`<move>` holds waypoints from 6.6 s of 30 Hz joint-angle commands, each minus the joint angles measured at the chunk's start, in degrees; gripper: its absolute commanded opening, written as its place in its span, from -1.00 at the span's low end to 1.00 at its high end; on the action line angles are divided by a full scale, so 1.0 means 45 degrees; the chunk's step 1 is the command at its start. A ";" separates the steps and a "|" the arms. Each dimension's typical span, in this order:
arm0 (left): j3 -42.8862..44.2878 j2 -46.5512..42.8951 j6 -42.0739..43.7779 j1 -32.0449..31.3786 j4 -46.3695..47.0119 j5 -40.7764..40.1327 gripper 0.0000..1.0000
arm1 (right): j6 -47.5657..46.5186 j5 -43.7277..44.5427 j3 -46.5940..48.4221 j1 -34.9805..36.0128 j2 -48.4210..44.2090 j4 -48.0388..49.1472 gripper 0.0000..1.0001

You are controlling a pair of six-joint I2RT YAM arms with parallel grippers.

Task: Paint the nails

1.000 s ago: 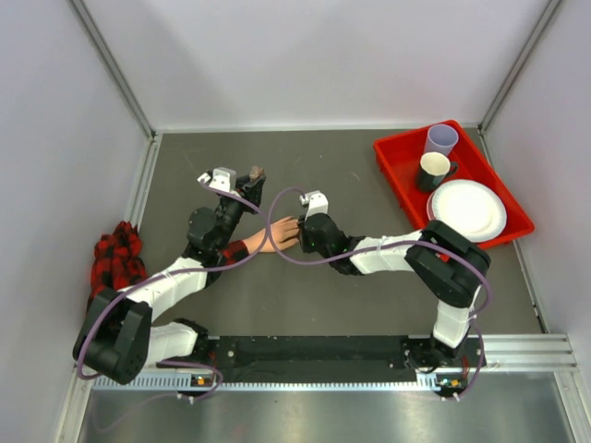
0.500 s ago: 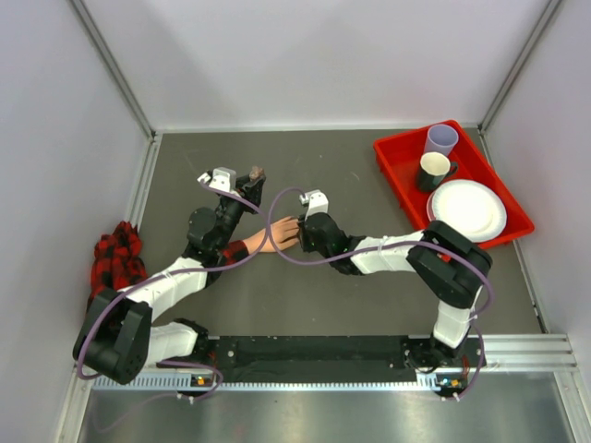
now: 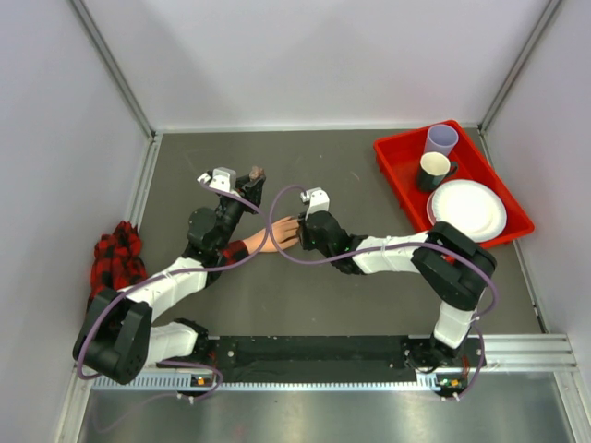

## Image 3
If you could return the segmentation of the glitter nail polish bottle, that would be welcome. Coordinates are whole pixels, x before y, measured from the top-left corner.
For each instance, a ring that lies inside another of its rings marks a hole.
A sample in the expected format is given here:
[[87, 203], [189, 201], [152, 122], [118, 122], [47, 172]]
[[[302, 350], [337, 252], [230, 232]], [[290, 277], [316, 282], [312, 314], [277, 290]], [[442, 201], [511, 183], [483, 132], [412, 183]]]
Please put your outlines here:
[[253, 166], [251, 168], [250, 173], [248, 174], [249, 180], [250, 181], [256, 181], [259, 179], [265, 179], [266, 178], [266, 174], [264, 172], [264, 169], [258, 166]]

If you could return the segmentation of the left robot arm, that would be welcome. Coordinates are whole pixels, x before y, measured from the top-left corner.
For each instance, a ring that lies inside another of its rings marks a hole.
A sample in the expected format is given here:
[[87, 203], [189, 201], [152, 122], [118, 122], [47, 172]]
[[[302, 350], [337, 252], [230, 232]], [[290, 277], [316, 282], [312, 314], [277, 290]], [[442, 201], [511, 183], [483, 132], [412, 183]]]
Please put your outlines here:
[[236, 267], [230, 240], [246, 212], [259, 212], [262, 169], [244, 176], [215, 168], [199, 183], [216, 193], [216, 208], [194, 210], [188, 220], [187, 247], [172, 265], [122, 290], [105, 288], [90, 304], [73, 348], [78, 376], [105, 376], [126, 385], [147, 366], [180, 357], [201, 365], [209, 357], [208, 332], [185, 319], [156, 327], [153, 322], [187, 296], [212, 285], [222, 271]]

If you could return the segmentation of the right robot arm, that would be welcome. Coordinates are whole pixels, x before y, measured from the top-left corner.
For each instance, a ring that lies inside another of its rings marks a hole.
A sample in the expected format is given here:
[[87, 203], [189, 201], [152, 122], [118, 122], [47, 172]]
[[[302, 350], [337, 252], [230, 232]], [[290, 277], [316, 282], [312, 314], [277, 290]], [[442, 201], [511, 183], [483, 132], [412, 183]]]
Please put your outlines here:
[[434, 370], [464, 355], [476, 307], [497, 268], [496, 258], [468, 236], [445, 221], [406, 237], [355, 235], [326, 210], [300, 214], [297, 235], [303, 249], [319, 251], [346, 275], [408, 272], [427, 282], [441, 300], [440, 314], [429, 342], [410, 348], [410, 365]]

